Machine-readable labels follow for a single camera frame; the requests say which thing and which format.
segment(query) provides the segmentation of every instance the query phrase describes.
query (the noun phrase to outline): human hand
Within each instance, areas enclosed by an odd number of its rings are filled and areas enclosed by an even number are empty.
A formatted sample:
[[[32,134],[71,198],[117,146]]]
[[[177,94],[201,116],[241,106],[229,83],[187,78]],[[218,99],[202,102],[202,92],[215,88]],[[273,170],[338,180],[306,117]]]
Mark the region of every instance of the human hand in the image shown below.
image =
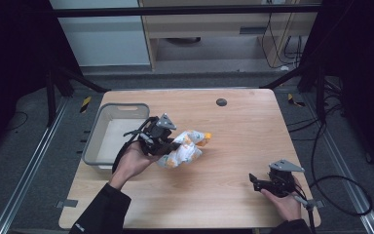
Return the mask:
[[[299,180],[295,177],[294,181],[298,185],[296,186],[296,189],[298,189],[300,187]],[[302,218],[301,204],[293,197],[293,195],[297,195],[296,192],[282,198],[275,196],[266,189],[262,189],[260,192],[275,205],[279,215],[284,220],[292,221]]]
[[[148,166],[160,159],[161,156],[146,156],[141,150],[139,142],[132,143],[120,159],[109,184],[121,190],[124,184],[133,176],[142,173]]]

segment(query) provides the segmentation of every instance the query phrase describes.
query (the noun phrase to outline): wire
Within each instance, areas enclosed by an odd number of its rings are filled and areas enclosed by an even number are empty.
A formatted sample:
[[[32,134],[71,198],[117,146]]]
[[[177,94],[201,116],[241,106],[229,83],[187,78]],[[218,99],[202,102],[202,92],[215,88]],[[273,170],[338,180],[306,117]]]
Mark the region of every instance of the wire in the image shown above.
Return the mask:
[[[303,52],[301,52],[302,50],[302,36],[298,36],[298,43],[297,43],[297,49],[296,49],[296,52],[288,52],[287,51],[287,47],[289,45],[289,42],[290,42],[290,39],[291,39],[291,36],[289,36],[286,40],[286,43],[284,45],[284,49],[283,49],[283,53],[284,53],[284,56],[288,59],[293,59],[293,67],[296,68],[299,66],[299,62],[300,62],[300,59],[302,58],[302,55],[303,55]]]
[[[294,130],[289,130],[290,133],[294,133],[294,132],[297,132],[297,131],[301,131],[301,130],[304,130],[304,129],[307,129],[308,127],[312,126],[315,122],[317,122],[318,119],[312,121],[311,123],[305,125],[305,126],[302,126],[300,128],[297,128],[297,129],[294,129]]]
[[[297,193],[300,197],[302,197],[303,200],[306,201],[307,198],[306,198],[306,193],[305,193],[305,191],[302,189],[302,187],[301,187],[299,184],[294,183],[294,185],[296,185],[296,187],[298,187],[298,188],[300,189],[300,191],[296,189],[296,193]]]
[[[18,124],[18,125],[15,126],[15,127],[12,127],[12,128],[10,128],[10,129],[7,129],[6,131],[12,131],[12,130],[18,129],[18,128],[20,128],[22,125],[24,125],[24,124],[26,123],[26,121],[28,121],[28,114],[26,114],[25,112],[23,112],[23,111],[17,111],[17,112],[15,112],[15,113],[16,113],[16,114],[23,114],[23,115],[25,116],[25,119],[23,120],[22,123]]]
[[[311,231],[312,231],[312,234],[316,234],[316,229],[315,229],[315,220],[314,220],[314,211],[313,210],[309,210],[308,211],[308,215],[309,215],[309,222],[311,224]]]
[[[361,216],[361,215],[367,215],[369,214],[372,209],[373,209],[373,203],[372,203],[372,198],[369,196],[368,192],[363,188],[363,186],[361,186],[359,183],[355,182],[354,180],[352,180],[351,178],[348,178],[348,177],[345,177],[345,176],[341,176],[341,175],[327,175],[327,176],[324,176],[324,177],[321,177],[319,179],[316,178],[316,173],[315,173],[315,164],[314,164],[314,159],[315,159],[315,152],[316,152],[316,148],[317,148],[317,145],[318,145],[318,139],[319,139],[319,133],[321,132],[321,129],[326,125],[326,122],[322,123],[319,127],[319,131],[318,131],[318,134],[317,134],[317,137],[315,139],[315,142],[314,142],[314,147],[313,147],[313,150],[312,150],[312,155],[311,155],[311,170],[312,170],[312,178],[313,178],[313,183],[309,185],[310,188],[312,188],[313,186],[315,186],[319,193],[330,203],[332,204],[336,209],[338,209],[339,211],[345,213],[345,214],[348,214],[348,215],[353,215],[353,216]],[[362,212],[362,213],[355,213],[355,212],[350,212],[346,209],[343,209],[341,206],[337,205],[334,201],[332,201],[328,196],[326,196],[326,194],[323,192],[323,190],[321,189],[321,187],[319,186],[319,183],[325,179],[329,179],[329,178],[340,178],[340,179],[345,179],[353,184],[355,184],[357,187],[359,187],[362,192],[365,194],[366,196],[366,199],[369,203],[369,208],[368,210],[366,210],[365,212]]]
[[[265,30],[265,32],[263,33],[263,36],[262,36],[262,51],[263,51],[263,54],[264,54],[265,58],[267,59],[267,54],[266,54],[266,51],[264,50],[264,38],[265,38],[266,32],[269,28],[270,29],[270,34],[272,36],[273,45],[275,46],[276,56],[278,57],[279,61],[282,63],[282,65],[280,65],[280,66],[272,66],[272,65],[269,64],[269,61],[267,60],[267,63],[269,65],[269,67],[270,68],[280,68],[284,65],[290,65],[290,64],[292,64],[292,62],[287,62],[287,61],[281,60],[281,56],[279,55],[278,46],[276,45],[276,41],[275,41],[275,38],[273,36],[273,31],[272,31],[272,27],[271,27],[271,20],[272,20],[272,13],[269,14],[269,19],[267,21],[266,30]]]
[[[325,129],[323,129],[323,131],[321,132],[321,134],[319,134],[319,137],[321,137],[321,136],[323,136],[323,134],[324,134],[324,132],[325,132]],[[313,140],[315,140],[316,138],[311,138],[311,139],[292,139],[292,140],[300,140],[300,141],[313,141]]]
[[[341,94],[342,92],[342,84],[340,83],[341,80],[339,79],[339,87],[337,87],[335,84],[332,82],[328,81],[326,78],[324,79],[325,84],[327,85],[327,89],[332,91],[335,94]]]
[[[315,120],[315,119],[311,118],[311,119],[307,119],[307,120],[302,120],[302,121],[299,121],[299,122],[296,122],[296,123],[287,124],[286,126],[297,125],[297,124],[301,124],[301,123],[308,122],[308,121],[311,121],[311,120]]]
[[[311,138],[311,139],[298,139],[298,138],[292,138],[291,140],[294,140],[294,141],[313,141],[314,139]]]

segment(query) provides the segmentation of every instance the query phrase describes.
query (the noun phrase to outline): gray floor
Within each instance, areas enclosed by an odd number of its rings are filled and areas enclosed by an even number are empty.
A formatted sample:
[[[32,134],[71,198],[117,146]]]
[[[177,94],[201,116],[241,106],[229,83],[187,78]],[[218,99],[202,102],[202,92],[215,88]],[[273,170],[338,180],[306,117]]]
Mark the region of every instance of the gray floor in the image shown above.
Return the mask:
[[[271,68],[254,37],[244,38],[202,38],[199,43],[174,42],[162,40],[154,71],[123,72],[108,76],[89,76],[95,83],[111,89],[173,89],[173,88],[217,88],[244,87],[256,88],[281,77],[285,71]],[[287,95],[292,93],[296,101],[310,103],[315,92],[298,94],[294,85],[297,78],[275,89],[283,118],[290,130],[304,126],[310,121],[292,125],[303,120],[315,118],[314,111],[290,104]],[[57,103],[66,102],[63,118],[59,122],[51,144],[46,150],[38,171],[25,193],[17,213],[11,220],[11,230],[20,233],[63,233],[57,221],[60,209],[56,202],[66,198],[69,186],[80,160],[80,151],[87,139],[94,121],[102,94],[87,87],[73,83],[75,94],[71,98],[57,96]],[[79,113],[82,101],[91,96],[92,101],[86,113]],[[328,100],[330,108],[338,104],[335,98]],[[17,113],[8,126],[8,131],[0,141],[0,214],[17,188],[24,170],[46,131],[47,109],[45,90],[21,98]],[[341,110],[327,115],[326,133],[318,140],[315,153],[317,177],[345,175],[354,178],[366,188],[374,205],[374,165],[366,163],[365,152],[359,143],[349,119],[343,117]],[[312,182],[312,150],[318,125],[291,133],[293,144],[302,166],[306,169],[308,182]],[[352,200],[359,193],[347,192],[345,183],[329,180],[322,185],[325,193],[335,202],[350,211],[355,211]],[[313,188],[315,199],[324,200]],[[364,225],[374,220],[373,213],[365,217],[351,216],[335,209],[330,203],[319,210],[321,225],[318,233],[374,233]]]

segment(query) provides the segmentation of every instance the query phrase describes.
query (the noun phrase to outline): crumpled paper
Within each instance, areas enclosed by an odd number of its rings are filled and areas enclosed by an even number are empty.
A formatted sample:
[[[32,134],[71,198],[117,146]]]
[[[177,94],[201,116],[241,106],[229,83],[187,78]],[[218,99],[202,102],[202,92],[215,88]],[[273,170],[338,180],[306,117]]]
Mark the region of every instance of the crumpled paper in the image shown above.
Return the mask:
[[[161,157],[157,164],[163,168],[176,168],[182,163],[189,164],[203,154],[197,146],[205,146],[210,139],[210,133],[200,133],[194,130],[185,131],[173,141],[181,143],[178,149]]]

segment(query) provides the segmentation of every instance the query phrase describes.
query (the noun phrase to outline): white cabinet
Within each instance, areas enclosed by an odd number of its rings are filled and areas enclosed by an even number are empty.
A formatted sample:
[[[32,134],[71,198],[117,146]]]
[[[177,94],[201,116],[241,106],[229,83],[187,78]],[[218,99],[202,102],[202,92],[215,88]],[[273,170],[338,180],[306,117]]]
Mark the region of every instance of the white cabinet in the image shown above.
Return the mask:
[[[261,5],[264,0],[139,0],[142,7]],[[285,4],[320,3],[321,0],[283,0]],[[254,34],[272,66],[281,64],[279,56],[288,36],[309,35],[317,13],[274,14],[203,14],[185,16],[145,16],[144,27],[149,42],[150,60],[155,64],[158,40],[177,37],[239,36],[242,29]]]
[[[136,0],[50,0],[54,9],[138,7]],[[84,70],[150,65],[141,17],[59,18]]]

